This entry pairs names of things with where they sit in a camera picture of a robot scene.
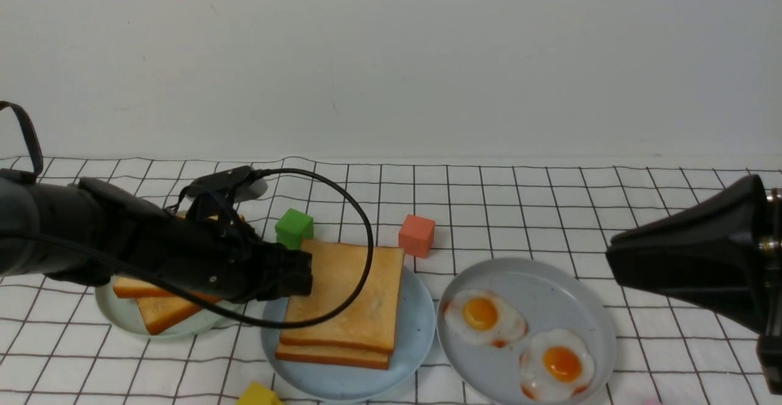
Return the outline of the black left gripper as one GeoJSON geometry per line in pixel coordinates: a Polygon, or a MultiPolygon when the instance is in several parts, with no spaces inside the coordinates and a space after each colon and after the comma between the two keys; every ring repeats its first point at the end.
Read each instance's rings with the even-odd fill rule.
{"type": "Polygon", "coordinates": [[[165,280],[204,296],[231,302],[309,296],[310,252],[263,243],[243,218],[175,217],[165,226],[165,280]],[[266,265],[277,252],[277,271],[266,265]]]}

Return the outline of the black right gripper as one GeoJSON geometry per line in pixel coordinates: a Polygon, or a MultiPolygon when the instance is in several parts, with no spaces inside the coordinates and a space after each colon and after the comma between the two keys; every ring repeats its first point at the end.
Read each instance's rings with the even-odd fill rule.
{"type": "Polygon", "coordinates": [[[781,201],[751,174],[694,207],[615,235],[605,253],[623,287],[673,297],[759,335],[771,394],[781,392],[781,201]]]}

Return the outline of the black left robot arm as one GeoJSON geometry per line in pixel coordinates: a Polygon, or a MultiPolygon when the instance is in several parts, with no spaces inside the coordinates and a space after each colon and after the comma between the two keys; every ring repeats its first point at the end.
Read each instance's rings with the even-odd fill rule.
{"type": "Polygon", "coordinates": [[[87,287],[141,269],[188,293],[234,303],[308,296],[311,255],[266,243],[235,212],[250,168],[201,177],[184,217],[96,178],[39,183],[2,170],[2,275],[43,274],[87,287]]]}

